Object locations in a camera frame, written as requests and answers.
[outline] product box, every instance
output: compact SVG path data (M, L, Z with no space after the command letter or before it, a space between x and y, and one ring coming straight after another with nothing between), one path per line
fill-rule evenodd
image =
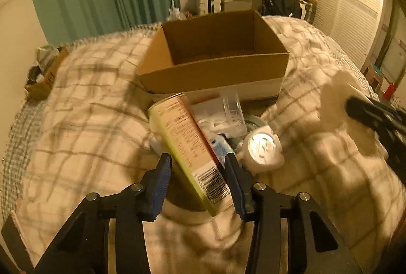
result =
M252 10L161 25L137 74L154 100L207 97L233 85L241 101L277 98L289 54Z
M65 47L62 47L59 52L59 56L55 59L52 66L47 70L42 81L33 85L25 85L25 89L33 99L45 100L48 98L48 95L52 90L52 86L54 85L58 68L62 61L69 55L69 51Z
M187 189L204 208L215 216L231 206L230 190L219 171L222 165L194 120L186 96L178 94L155 103L149 116L177 163L173 168L179 180L192 186Z

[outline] metal screw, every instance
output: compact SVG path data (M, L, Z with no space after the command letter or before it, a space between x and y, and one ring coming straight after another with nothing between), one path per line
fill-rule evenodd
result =
M299 197L304 201L310 200L310 195L309 195L309 193L306 193L306 192L300 193Z
M94 201L97 198L97 193L89 193L86 195L88 201Z
M140 184L139 182L131 185L131 190L133 192L140 192L141 190L143 190L143 188L144 188L144 186L142 184Z
M254 184L254 188L256 190L264 190L266 188L266 185L264 183L262 183L262 182L256 182Z

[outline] beige plaid bedspread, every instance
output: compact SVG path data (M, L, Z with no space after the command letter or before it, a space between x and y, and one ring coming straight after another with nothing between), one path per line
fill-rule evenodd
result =
M291 56L279 100L263 115L279 135L285 166L258 179L278 192L309 192L369 273L404 211L404 188L377 143L366 154L352 132L329 130L319 117L321 94L336 73L359 74L308 23L265 20ZM134 32L84 44L59 69L17 210L34 264L87 193L117 193L155 167L145 115L150 99L135 76L150 39ZM194 225L181 220L193 213L178 213L180 220L160 215L144 224L153 274L244 273L251 224L241 224L232 207Z

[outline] black bag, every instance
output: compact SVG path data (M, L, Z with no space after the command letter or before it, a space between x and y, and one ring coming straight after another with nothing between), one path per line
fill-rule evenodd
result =
M299 0L262 0L262 16L281 15L302 17L302 9Z

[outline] barcode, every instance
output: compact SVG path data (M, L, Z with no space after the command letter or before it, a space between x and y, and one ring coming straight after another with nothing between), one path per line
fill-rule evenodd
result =
M230 195L220 172L215 166L198 175L197 181L211 203L217 204Z

